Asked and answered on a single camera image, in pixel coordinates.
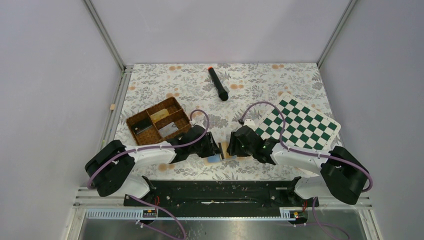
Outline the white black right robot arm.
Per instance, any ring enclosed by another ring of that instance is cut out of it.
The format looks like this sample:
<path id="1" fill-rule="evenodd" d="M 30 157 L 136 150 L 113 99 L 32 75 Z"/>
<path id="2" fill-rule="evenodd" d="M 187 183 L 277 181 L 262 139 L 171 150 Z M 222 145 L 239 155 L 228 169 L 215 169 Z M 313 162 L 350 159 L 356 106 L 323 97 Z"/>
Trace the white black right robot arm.
<path id="1" fill-rule="evenodd" d="M 263 164 L 292 166 L 315 174 L 315 177 L 299 177 L 291 182 L 286 198 L 293 206 L 314 197 L 334 197 L 342 203 L 355 205 L 370 177 L 344 147 L 336 146 L 323 153 L 282 145 L 274 138 L 262 139 L 249 126 L 231 132 L 227 153 L 237 157 L 251 156 Z"/>

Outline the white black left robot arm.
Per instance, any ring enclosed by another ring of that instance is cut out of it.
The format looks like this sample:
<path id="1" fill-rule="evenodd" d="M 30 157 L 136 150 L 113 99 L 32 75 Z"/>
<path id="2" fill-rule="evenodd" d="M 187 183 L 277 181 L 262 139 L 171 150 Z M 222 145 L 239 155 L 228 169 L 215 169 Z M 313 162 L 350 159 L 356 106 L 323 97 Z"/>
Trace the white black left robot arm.
<path id="1" fill-rule="evenodd" d="M 148 206 L 155 200 L 153 187 L 145 178 L 131 176 L 133 170 L 179 163 L 191 155 L 207 158 L 221 152 L 211 132 L 202 125 L 194 125 L 186 133 L 155 144 L 126 146 L 120 140 L 113 140 L 85 165 L 89 176 L 87 187 L 96 190 L 100 197 L 125 194 Z"/>

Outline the beige leather card holder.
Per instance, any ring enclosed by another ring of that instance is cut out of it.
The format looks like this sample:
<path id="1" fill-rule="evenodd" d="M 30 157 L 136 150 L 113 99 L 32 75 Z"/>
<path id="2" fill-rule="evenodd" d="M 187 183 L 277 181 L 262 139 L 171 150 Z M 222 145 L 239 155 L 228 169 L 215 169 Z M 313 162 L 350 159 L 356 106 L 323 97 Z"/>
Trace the beige leather card holder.
<path id="1" fill-rule="evenodd" d="M 210 165 L 214 165 L 214 164 L 218 164 L 218 163 L 223 163 L 225 161 L 239 160 L 239 158 L 237 156 L 230 155 L 230 158 L 229 159 L 226 159 L 226 160 L 223 160 L 222 161 L 220 159 L 220 153 L 221 153 L 221 151 L 219 153 L 213 155 L 213 156 L 209 156 L 209 157 L 204 158 L 203 159 L 204 165 L 205 166 L 210 166 Z"/>

